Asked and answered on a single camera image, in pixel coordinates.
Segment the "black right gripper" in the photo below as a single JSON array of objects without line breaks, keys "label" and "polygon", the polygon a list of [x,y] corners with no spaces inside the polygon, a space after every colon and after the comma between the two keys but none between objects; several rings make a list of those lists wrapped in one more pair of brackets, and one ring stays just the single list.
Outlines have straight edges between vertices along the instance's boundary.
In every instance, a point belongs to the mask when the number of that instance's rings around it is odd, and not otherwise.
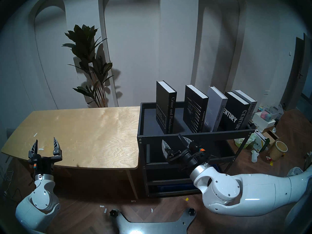
[{"label": "black right gripper", "polygon": [[207,154],[205,150],[199,150],[196,153],[192,152],[190,150],[192,140],[181,134],[178,136],[183,146],[187,148],[184,151],[174,151],[164,140],[162,140],[162,152],[170,165],[178,165],[180,171],[191,173],[199,165],[209,163],[209,154]]}]

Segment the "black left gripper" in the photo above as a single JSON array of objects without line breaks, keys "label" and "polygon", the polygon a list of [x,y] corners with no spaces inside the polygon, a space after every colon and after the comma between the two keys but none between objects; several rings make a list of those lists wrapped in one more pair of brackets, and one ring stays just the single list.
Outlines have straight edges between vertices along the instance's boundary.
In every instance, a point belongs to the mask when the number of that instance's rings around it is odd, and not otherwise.
[{"label": "black left gripper", "polygon": [[53,139],[53,157],[42,157],[38,152],[38,140],[35,141],[31,150],[28,152],[28,163],[34,168],[34,175],[53,175],[54,163],[62,161],[62,150],[57,139]]}]

